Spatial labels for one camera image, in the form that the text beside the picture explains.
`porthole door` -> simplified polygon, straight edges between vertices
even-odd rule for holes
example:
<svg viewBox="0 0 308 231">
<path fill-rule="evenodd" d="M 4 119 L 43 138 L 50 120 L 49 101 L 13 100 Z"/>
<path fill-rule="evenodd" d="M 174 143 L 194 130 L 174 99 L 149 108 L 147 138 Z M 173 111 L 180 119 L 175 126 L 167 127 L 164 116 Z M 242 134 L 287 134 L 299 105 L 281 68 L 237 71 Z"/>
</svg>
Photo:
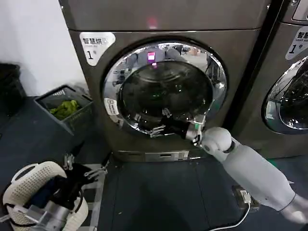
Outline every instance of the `porthole door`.
<svg viewBox="0 0 308 231">
<path fill-rule="evenodd" d="M 226 91 L 226 70 L 215 54 L 195 44 L 164 41 L 121 57 L 104 79 L 102 98 L 120 127 L 151 134 L 166 115 L 204 125 L 222 106 Z"/>
</svg>

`label sticker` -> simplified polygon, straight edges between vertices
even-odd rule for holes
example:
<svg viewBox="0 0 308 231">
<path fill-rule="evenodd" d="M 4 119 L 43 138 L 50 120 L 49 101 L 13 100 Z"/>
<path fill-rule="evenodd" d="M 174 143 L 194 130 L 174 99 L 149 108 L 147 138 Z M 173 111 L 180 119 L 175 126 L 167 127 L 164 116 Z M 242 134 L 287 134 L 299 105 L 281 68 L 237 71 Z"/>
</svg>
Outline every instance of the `label sticker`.
<svg viewBox="0 0 308 231">
<path fill-rule="evenodd" d="M 116 100 L 104 98 L 104 104 L 105 104 L 105 108 L 106 108 L 108 115 L 115 116 L 119 114 L 119 111 L 116 105 Z"/>
<path fill-rule="evenodd" d="M 79 37 L 87 62 L 91 66 L 96 66 L 101 56 L 116 41 L 111 32 L 81 32 Z"/>
<path fill-rule="evenodd" d="M 286 60 L 291 60 L 300 54 L 302 51 L 308 48 L 308 26 L 301 27 L 296 36 L 293 39 L 293 42 L 285 55 Z"/>
</svg>

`dryer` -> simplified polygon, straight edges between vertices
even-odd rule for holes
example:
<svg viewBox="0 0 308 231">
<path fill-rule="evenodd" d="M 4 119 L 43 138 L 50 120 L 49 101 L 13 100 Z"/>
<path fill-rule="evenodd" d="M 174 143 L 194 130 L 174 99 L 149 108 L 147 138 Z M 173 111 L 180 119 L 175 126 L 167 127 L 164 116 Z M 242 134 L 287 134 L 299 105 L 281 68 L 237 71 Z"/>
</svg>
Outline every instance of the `dryer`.
<svg viewBox="0 0 308 231">
<path fill-rule="evenodd" d="M 231 129 L 266 158 L 308 154 L 307 16 L 308 0 L 287 1 Z"/>
<path fill-rule="evenodd" d="M 222 125 L 269 2 L 60 1 L 98 126 L 119 159 L 198 158 L 160 120 Z"/>
</svg>

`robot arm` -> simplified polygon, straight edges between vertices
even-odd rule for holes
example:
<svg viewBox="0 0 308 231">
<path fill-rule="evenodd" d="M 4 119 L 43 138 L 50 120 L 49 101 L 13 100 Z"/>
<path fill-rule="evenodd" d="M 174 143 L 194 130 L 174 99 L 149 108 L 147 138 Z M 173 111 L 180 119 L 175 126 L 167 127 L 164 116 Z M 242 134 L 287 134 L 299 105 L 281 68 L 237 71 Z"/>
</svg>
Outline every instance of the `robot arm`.
<svg viewBox="0 0 308 231">
<path fill-rule="evenodd" d="M 308 223 L 308 200 L 297 195 L 286 176 L 252 148 L 240 144 L 228 130 L 201 132 L 194 124 L 163 118 L 165 131 L 191 140 L 223 165 L 226 172 L 260 204 L 293 222 Z"/>
</svg>

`gray crate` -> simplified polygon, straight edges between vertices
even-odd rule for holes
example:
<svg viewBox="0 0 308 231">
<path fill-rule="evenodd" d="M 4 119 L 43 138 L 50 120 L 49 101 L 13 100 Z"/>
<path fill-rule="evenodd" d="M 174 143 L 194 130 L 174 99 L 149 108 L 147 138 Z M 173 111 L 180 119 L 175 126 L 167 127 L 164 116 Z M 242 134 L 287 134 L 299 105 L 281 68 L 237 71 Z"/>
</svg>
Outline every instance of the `gray crate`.
<svg viewBox="0 0 308 231">
<path fill-rule="evenodd" d="M 59 120 L 49 112 L 57 108 L 63 101 L 76 100 L 81 109 L 74 112 L 64 120 Z M 54 121 L 60 124 L 70 134 L 85 133 L 93 128 L 93 102 L 92 99 L 76 92 L 73 88 L 63 85 L 35 99 L 39 107 Z"/>
</svg>

